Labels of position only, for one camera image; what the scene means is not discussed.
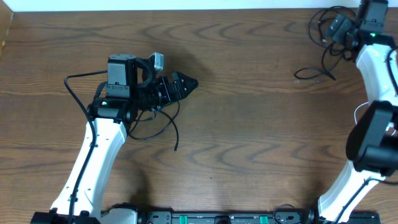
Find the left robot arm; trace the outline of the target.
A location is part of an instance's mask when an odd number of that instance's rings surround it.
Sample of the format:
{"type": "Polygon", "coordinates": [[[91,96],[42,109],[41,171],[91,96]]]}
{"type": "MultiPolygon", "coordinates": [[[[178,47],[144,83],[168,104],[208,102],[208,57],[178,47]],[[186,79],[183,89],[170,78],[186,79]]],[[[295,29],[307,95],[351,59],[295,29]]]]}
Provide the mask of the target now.
{"type": "Polygon", "coordinates": [[[32,223],[147,223],[147,215],[122,203],[102,212],[102,200],[114,160],[142,113],[161,113],[198,87],[198,80],[174,72],[173,81],[157,74],[164,56],[143,59],[130,54],[108,58],[107,81],[93,101],[80,105],[88,122],[71,174],[48,212],[35,212],[32,223]]]}

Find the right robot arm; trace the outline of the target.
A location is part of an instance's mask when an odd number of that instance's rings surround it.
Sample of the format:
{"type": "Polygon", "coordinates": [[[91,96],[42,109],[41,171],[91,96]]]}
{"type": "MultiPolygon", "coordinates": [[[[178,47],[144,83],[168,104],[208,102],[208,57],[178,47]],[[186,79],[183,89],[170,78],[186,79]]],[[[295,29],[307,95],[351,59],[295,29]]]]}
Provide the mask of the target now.
{"type": "Polygon", "coordinates": [[[350,132],[347,161],[317,201],[314,223],[348,223],[357,204],[397,170],[397,62],[394,38],[383,33],[387,1],[361,1],[354,19],[338,14],[326,35],[351,52],[361,72],[368,109],[350,132]]]}

